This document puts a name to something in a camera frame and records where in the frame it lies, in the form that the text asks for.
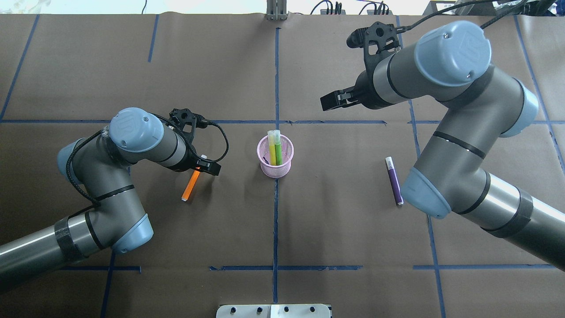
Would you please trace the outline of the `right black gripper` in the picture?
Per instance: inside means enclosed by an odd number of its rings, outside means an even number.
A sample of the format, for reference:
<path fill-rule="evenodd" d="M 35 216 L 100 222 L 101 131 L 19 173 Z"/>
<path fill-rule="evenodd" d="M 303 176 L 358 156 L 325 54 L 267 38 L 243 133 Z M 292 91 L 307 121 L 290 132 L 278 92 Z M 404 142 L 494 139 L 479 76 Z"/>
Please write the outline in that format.
<path fill-rule="evenodd" d="M 371 110 L 379 110 L 392 106 L 384 101 L 375 90 L 373 79 L 369 78 L 367 71 L 363 71 L 357 78 L 353 87 L 333 91 L 320 98 L 323 111 L 363 105 Z"/>

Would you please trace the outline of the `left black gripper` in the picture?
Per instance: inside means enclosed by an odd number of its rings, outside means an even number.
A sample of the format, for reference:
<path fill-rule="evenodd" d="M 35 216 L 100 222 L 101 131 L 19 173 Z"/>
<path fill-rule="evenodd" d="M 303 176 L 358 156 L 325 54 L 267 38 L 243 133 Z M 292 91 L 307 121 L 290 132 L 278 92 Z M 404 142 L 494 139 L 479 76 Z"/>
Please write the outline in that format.
<path fill-rule="evenodd" d="M 190 169 L 218 176 L 222 166 L 216 162 L 205 161 L 205 155 L 197 155 L 194 149 L 189 148 L 182 160 L 176 165 L 177 172 L 184 172 Z"/>

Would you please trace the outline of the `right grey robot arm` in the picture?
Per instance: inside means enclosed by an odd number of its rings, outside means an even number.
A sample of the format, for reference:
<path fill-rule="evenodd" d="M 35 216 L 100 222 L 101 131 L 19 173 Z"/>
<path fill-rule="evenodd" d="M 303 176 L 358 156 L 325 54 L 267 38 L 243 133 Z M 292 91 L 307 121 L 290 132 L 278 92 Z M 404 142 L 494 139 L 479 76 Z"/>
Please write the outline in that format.
<path fill-rule="evenodd" d="M 402 197 L 436 219 L 454 212 L 484 231 L 563 270 L 564 213 L 482 169 L 498 138 L 515 136 L 537 116 L 537 97 L 492 63 L 480 26 L 458 20 L 400 47 L 407 26 L 375 22 L 353 31 L 364 50 L 355 85 L 321 97 L 324 111 L 357 104 L 378 110 L 422 96 L 447 108 L 401 186 Z"/>

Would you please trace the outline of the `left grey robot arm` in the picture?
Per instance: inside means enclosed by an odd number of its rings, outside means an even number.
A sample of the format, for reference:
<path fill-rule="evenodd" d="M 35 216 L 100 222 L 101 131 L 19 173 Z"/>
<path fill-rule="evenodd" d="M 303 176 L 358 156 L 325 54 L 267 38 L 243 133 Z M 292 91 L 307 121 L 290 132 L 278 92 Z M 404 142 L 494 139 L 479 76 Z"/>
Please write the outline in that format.
<path fill-rule="evenodd" d="M 127 107 L 100 131 L 61 149 L 60 173 L 91 205 L 2 245 L 1 292 L 106 248 L 124 254 L 147 243 L 154 230 L 129 167 L 148 160 L 175 172 L 218 175 L 218 159 L 199 155 L 192 144 L 195 130 L 210 125 L 218 126 L 189 109 L 174 109 L 162 117 Z"/>

